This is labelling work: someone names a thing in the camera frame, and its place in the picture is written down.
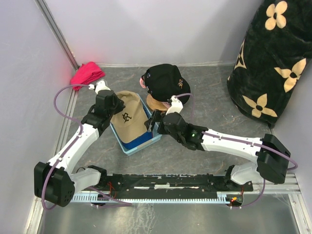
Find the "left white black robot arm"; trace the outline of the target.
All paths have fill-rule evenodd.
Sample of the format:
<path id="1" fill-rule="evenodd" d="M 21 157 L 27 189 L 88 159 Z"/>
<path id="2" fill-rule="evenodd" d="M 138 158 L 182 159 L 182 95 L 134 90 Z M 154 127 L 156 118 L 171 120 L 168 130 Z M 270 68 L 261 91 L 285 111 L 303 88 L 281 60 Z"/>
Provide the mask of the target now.
<path id="1" fill-rule="evenodd" d="M 46 202 L 65 207 L 76 192 L 91 186 L 97 190 L 107 187 L 107 171 L 98 166 L 73 173 L 77 162 L 86 150 L 110 125 L 111 118 L 124 109 L 124 102 L 112 90 L 100 90 L 95 104 L 79 122 L 79 128 L 67 144 L 48 162 L 38 162 L 34 168 L 34 192 Z"/>

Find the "tan cap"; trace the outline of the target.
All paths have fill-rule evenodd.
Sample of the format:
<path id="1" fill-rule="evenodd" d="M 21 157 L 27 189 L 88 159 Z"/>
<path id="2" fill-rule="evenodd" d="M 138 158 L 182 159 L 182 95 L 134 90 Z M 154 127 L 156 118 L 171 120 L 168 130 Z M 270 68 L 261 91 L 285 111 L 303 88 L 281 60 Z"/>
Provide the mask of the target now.
<path id="1" fill-rule="evenodd" d="M 139 95 L 120 91 L 117 97 L 124 102 L 125 108 L 112 117 L 111 123 L 123 146 L 132 149 L 152 139 L 153 134 L 144 125 L 148 118 Z"/>

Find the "pink cap with R logo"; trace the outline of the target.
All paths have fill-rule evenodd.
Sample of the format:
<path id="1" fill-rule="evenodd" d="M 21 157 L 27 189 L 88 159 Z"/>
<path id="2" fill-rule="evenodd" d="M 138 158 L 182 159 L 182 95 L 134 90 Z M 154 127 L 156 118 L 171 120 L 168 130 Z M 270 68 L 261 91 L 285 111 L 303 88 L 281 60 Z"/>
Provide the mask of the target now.
<path id="1" fill-rule="evenodd" d="M 143 88 L 143 89 L 147 89 L 146 85 L 145 85 L 145 81 L 144 81 L 144 76 L 142 76 L 139 80 L 139 83 L 140 83 L 140 86 Z M 168 108 L 170 107 L 170 105 L 166 102 L 163 102 L 163 104 L 165 104 Z"/>

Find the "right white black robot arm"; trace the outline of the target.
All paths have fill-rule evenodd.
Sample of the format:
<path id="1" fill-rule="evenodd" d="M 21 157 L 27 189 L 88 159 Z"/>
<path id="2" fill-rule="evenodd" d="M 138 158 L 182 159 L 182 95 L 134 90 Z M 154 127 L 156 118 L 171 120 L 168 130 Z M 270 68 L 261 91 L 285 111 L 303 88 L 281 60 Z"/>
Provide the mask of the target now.
<path id="1" fill-rule="evenodd" d="M 230 191 L 259 179 L 274 184 L 285 182 L 291 153 L 274 135 L 248 138 L 222 134 L 187 123 L 177 112 L 166 114 L 159 110 L 154 111 L 144 125 L 150 132 L 157 123 L 159 134 L 170 135 L 189 150 L 221 152 L 246 159 L 248 163 L 231 166 L 224 177 L 224 186 Z"/>

